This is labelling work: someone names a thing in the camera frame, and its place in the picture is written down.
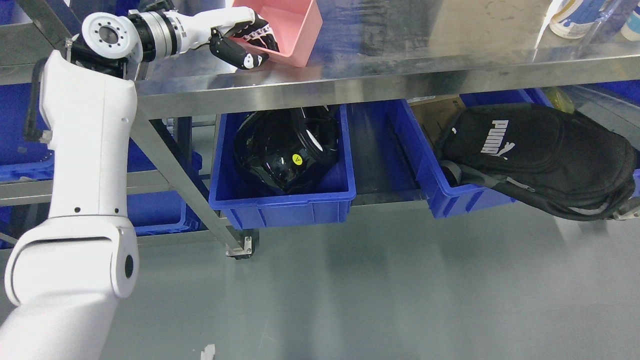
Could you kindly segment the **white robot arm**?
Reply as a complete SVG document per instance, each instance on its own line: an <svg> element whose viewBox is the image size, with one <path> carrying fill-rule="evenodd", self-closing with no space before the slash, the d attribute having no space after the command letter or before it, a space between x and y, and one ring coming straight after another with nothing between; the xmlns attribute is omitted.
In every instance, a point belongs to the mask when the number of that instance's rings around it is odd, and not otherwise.
<svg viewBox="0 0 640 360"><path fill-rule="evenodd" d="M127 161L138 96L132 80L78 66L55 49L33 71L54 151L47 219L19 237L4 288L3 360L97 360L121 300L137 284Z"/></svg>

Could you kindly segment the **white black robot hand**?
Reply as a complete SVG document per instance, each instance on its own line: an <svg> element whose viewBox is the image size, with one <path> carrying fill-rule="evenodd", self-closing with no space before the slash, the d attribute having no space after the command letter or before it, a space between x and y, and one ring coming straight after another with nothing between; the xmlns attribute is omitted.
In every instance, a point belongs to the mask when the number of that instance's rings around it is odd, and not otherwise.
<svg viewBox="0 0 640 360"><path fill-rule="evenodd" d="M270 23L251 7L223 7L194 15L172 10L167 12L167 18L177 23L178 54L208 46L213 55L227 64L238 69L253 69L262 66L269 55L251 55L231 39L242 39L254 47L274 52L280 50Z"/></svg>

